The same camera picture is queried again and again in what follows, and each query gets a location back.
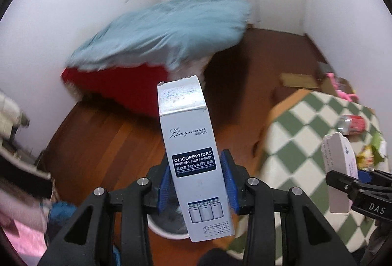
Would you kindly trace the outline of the yellow panda snack bag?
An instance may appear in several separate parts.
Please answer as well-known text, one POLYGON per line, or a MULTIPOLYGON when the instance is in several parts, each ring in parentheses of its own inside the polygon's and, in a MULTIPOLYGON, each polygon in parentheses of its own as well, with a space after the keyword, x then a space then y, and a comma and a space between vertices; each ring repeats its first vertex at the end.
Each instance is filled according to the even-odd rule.
POLYGON ((371 170, 374 165, 374 155, 371 145, 366 145, 363 149, 355 156, 357 168, 359 170, 368 171, 371 170))

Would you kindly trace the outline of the red soda can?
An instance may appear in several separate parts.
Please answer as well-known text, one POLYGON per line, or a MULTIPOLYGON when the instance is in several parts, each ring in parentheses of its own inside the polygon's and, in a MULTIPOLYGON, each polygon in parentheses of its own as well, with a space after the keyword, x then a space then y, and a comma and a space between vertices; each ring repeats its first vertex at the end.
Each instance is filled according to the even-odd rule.
POLYGON ((343 115, 338 120, 336 129, 344 136, 362 133, 366 128, 366 121, 361 116, 343 115))

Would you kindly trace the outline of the blue jacket on floor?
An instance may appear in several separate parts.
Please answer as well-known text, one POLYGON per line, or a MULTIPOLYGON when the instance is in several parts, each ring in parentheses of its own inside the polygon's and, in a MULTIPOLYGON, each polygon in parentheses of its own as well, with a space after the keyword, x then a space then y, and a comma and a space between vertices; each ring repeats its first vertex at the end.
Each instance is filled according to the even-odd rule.
POLYGON ((68 202, 56 202, 49 213, 49 223, 61 224, 66 222, 76 211, 76 206, 68 202))

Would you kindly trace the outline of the cardboard box on floor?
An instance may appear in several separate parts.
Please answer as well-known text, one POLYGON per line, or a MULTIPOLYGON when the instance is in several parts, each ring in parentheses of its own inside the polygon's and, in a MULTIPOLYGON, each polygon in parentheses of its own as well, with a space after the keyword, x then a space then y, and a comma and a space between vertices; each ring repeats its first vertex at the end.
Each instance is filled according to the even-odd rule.
POLYGON ((316 90, 319 88, 315 78, 309 74, 281 73, 280 82, 285 87, 305 88, 316 90))

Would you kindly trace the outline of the light blue blanket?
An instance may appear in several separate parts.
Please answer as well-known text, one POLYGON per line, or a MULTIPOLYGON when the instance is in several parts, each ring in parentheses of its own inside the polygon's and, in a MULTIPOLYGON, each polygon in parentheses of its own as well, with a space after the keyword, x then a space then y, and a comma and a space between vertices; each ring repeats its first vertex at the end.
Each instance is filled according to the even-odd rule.
POLYGON ((169 0, 128 12, 84 42, 66 66, 104 70, 143 64, 177 69, 186 60, 237 45, 250 16, 248 0, 169 0))

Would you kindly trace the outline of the white round trash bin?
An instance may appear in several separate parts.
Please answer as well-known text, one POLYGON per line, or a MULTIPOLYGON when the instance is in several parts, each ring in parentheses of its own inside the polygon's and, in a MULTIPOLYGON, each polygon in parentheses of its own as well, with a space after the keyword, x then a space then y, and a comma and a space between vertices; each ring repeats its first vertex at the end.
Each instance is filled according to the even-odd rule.
POLYGON ((182 215, 172 216, 147 216, 148 227, 153 233, 168 240, 185 240, 189 233, 182 215))

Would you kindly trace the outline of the white pink torn box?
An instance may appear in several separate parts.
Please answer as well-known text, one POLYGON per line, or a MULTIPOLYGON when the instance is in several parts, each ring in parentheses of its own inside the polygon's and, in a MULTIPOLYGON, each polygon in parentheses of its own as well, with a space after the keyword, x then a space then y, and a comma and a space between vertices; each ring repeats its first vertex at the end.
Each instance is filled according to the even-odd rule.
MULTIPOLYGON (((353 178, 358 178, 357 163, 354 150, 348 140, 340 132, 324 136, 321 147, 326 173, 334 170, 353 178)), ((347 214, 352 201, 347 195, 331 186, 328 187, 330 212, 347 214)))

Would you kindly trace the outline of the white coat on rack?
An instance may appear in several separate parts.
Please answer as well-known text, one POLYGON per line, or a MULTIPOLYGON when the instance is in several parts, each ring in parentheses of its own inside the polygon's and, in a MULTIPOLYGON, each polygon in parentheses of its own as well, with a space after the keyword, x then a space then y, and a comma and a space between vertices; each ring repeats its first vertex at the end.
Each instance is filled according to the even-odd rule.
POLYGON ((26 113, 4 92, 0 94, 0 111, 1 139, 12 140, 19 127, 29 127, 26 113))

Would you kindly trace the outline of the round green checkered table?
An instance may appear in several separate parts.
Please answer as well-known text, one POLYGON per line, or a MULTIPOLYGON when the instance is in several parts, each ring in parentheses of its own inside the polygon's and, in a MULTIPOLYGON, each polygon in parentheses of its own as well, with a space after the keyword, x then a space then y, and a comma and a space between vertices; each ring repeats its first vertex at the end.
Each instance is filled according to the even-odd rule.
POLYGON ((337 231, 347 249, 355 251, 368 243, 375 223, 354 211, 330 212, 320 149, 322 138, 334 133, 338 119, 346 114, 361 116, 366 121, 365 131, 350 140, 354 152, 359 153, 380 132, 375 112, 321 92, 297 90, 270 111, 267 128, 247 170, 272 188, 300 187, 337 231))

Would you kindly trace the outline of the pink cloth pile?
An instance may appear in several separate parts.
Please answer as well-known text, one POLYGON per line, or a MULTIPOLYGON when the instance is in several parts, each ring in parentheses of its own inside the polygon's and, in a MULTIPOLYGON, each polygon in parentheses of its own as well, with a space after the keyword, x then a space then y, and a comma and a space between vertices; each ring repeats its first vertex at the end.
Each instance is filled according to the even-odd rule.
POLYGON ((1 191, 1 227, 13 249, 27 265, 37 265, 47 250, 44 235, 47 211, 25 193, 1 191))

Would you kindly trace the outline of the red bed sheet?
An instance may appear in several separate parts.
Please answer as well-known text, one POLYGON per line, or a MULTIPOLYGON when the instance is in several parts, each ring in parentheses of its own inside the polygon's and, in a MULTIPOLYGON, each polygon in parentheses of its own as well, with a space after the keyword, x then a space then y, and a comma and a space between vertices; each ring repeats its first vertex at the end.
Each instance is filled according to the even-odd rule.
POLYGON ((147 64, 94 71, 66 68, 61 78, 83 94, 99 94, 137 114, 158 117, 157 86, 168 81, 168 72, 163 66, 147 64))

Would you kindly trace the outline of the white oligopeptides box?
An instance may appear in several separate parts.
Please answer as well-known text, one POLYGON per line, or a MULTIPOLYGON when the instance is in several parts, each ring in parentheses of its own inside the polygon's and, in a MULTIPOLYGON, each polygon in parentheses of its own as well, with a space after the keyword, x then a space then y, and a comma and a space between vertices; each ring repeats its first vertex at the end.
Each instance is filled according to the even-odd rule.
POLYGON ((217 144, 197 76, 158 84, 161 132, 192 242, 234 235, 217 144))

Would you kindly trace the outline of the green cardboard box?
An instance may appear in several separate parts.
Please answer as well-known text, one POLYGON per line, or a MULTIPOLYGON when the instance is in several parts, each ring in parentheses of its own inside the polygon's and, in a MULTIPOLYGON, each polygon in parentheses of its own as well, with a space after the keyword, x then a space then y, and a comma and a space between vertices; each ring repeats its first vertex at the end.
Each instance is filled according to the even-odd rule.
POLYGON ((373 154, 374 164, 384 162, 387 156, 387 142, 379 131, 376 131, 371 140, 371 150, 373 154))

